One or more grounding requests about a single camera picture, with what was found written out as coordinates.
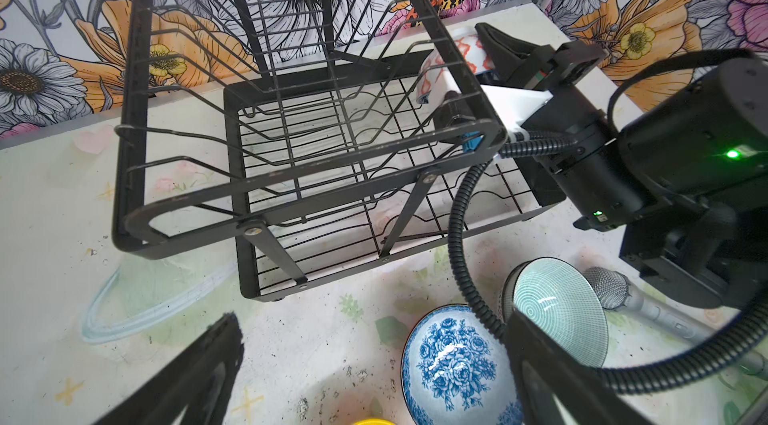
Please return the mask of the yellow bowl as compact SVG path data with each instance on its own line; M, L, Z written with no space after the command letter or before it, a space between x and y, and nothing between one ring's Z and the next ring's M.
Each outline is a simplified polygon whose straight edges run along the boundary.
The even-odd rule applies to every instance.
M395 425L393 422L381 418L366 418L352 423L352 425Z

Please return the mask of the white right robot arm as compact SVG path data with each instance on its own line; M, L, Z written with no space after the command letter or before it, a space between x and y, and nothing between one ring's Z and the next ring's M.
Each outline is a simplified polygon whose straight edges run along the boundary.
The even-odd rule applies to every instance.
M605 56L476 28L489 84L547 91L532 139L571 138L523 158L524 176L566 196L576 227L622 229L621 259L673 300L741 309L767 286L767 61L746 48L686 52L633 73L604 108L579 89Z

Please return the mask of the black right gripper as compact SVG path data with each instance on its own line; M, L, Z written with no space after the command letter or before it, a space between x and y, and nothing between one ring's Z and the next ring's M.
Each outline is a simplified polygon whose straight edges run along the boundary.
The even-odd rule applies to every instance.
M506 85L536 91L575 85L606 58L596 44L569 41L555 50L549 45L517 39L486 22L475 25L486 54L497 71L513 71Z

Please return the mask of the red pattern white bowl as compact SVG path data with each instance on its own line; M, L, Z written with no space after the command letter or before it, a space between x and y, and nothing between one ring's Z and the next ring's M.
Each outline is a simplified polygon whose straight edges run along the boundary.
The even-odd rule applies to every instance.
M455 44L467 68L476 77L493 77L494 63L476 32L465 33L456 39ZM437 50L427 56L420 67L419 74L420 78L415 87L419 104L440 105L448 92L460 92L457 81Z

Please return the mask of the blue floral bowl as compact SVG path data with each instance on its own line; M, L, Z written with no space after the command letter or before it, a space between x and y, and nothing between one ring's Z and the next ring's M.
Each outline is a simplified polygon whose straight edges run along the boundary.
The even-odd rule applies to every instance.
M465 304L427 313L402 353L401 388L417 424L524 421L504 346Z

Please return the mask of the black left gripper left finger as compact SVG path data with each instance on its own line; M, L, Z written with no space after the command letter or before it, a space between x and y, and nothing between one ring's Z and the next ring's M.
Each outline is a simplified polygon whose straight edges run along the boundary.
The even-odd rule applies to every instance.
M221 424L243 361L243 336L224 314L99 424Z

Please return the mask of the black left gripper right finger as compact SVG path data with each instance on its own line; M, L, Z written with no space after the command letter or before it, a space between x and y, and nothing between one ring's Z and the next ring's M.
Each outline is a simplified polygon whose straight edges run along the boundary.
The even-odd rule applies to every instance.
M646 424L524 314L507 321L505 348L526 424Z

